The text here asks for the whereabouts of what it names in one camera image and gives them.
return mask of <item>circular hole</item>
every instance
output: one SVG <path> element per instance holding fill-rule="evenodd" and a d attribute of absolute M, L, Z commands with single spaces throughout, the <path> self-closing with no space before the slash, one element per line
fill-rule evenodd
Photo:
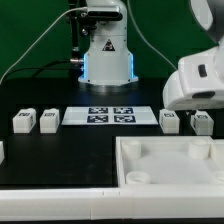
<path fill-rule="evenodd" d="M 195 145 L 207 145 L 208 144 L 208 141 L 207 140 L 205 140 L 205 139 L 195 139 L 194 141 L 193 141 L 193 144 L 195 144 Z"/>
<path fill-rule="evenodd" d="M 130 172 L 126 176 L 127 184 L 149 184 L 150 179 L 147 173 L 139 171 Z"/>

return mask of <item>white plastic part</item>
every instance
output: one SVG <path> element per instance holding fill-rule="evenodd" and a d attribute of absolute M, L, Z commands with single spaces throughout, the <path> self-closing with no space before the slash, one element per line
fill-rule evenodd
<path fill-rule="evenodd" d="M 191 127 L 197 135 L 213 135 L 214 121 L 205 111 L 197 111 L 191 116 Z"/>
<path fill-rule="evenodd" d="M 84 75 L 80 83 L 94 86 L 122 86 L 137 82 L 133 74 L 133 55 L 127 48 L 127 9 L 120 0 L 87 0 L 88 7 L 119 7 L 121 21 L 97 23 L 84 56 Z"/>
<path fill-rule="evenodd" d="M 209 156 L 210 143 L 207 139 L 194 139 L 189 143 L 189 156 L 192 159 L 204 160 Z"/>
<path fill-rule="evenodd" d="M 212 12 L 206 0 L 191 0 L 192 10 L 199 24 L 209 30 L 213 24 Z"/>
<path fill-rule="evenodd" d="M 159 124 L 165 134 L 178 134 L 180 119 L 174 111 L 160 110 Z"/>
<path fill-rule="evenodd" d="M 3 142 L 0 142 L 0 165 L 2 164 L 4 159 L 5 159 L 5 154 L 4 154 Z"/>
<path fill-rule="evenodd" d="M 127 160 L 137 160 L 141 158 L 141 143 L 133 140 L 122 143 L 122 155 Z"/>
<path fill-rule="evenodd" d="M 150 183 L 150 176 L 149 174 L 141 171 L 133 171 L 127 174 L 126 176 L 126 183 L 133 184 L 133 185 L 144 185 Z"/>
<path fill-rule="evenodd" d="M 60 124 L 59 110 L 45 110 L 40 118 L 40 132 L 42 134 L 56 133 Z"/>
<path fill-rule="evenodd" d="M 36 124 L 35 109 L 23 109 L 13 118 L 14 133 L 27 134 L 30 133 Z"/>
<path fill-rule="evenodd" d="M 219 68 L 216 67 L 217 59 L 215 60 L 215 55 L 220 49 L 215 47 L 179 61 L 178 71 L 171 75 L 163 90 L 166 109 L 176 111 L 224 108 L 224 82 L 219 75 Z M 205 66 L 206 77 L 200 76 L 200 65 Z M 215 95 L 210 98 L 196 97 L 203 93 Z"/>

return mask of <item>small white block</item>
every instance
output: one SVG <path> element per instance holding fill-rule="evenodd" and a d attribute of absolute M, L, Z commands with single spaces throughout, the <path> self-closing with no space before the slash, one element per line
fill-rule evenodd
<path fill-rule="evenodd" d="M 159 124 L 165 134 L 178 134 L 180 119 L 174 111 L 163 109 L 160 111 Z"/>
<path fill-rule="evenodd" d="M 0 142 L 0 165 L 2 164 L 3 160 L 5 159 L 3 142 Z"/>
<path fill-rule="evenodd" d="M 60 124 L 59 110 L 45 110 L 40 118 L 40 132 L 42 134 L 56 133 Z"/>
<path fill-rule="evenodd" d="M 30 133 L 36 124 L 36 111 L 32 108 L 20 110 L 13 118 L 14 133 Z"/>
<path fill-rule="evenodd" d="M 191 116 L 191 127 L 199 136 L 213 135 L 214 121 L 205 111 L 197 111 L 195 115 Z"/>

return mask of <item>black table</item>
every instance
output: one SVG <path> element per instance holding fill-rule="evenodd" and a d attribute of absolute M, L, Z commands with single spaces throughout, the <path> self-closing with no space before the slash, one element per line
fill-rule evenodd
<path fill-rule="evenodd" d="M 159 110 L 163 108 L 164 83 L 161 79 L 141 79 L 136 89 L 105 95 L 80 89 L 70 79 L 13 79 L 5 82 L 0 87 L 0 140 L 4 141 L 6 154 L 6 160 L 0 166 L 0 189 L 117 187 L 116 136 L 164 136 L 159 125 L 60 125 L 56 134 L 41 135 L 39 118 L 45 109 L 57 108 L 62 120 L 68 106 L 151 106 L 158 120 Z M 19 110 L 27 108 L 36 109 L 37 124 L 29 135 L 15 135 L 12 118 Z M 224 138 L 224 111 L 210 110 L 208 113 L 215 120 L 212 137 Z M 195 135 L 186 113 L 178 112 L 178 116 L 181 119 L 179 135 Z M 154 220 L 153 223 L 167 222 L 169 220 Z M 203 221 L 208 222 L 214 223 L 214 220 Z M 181 220 L 180 223 L 199 223 L 199 220 Z"/>

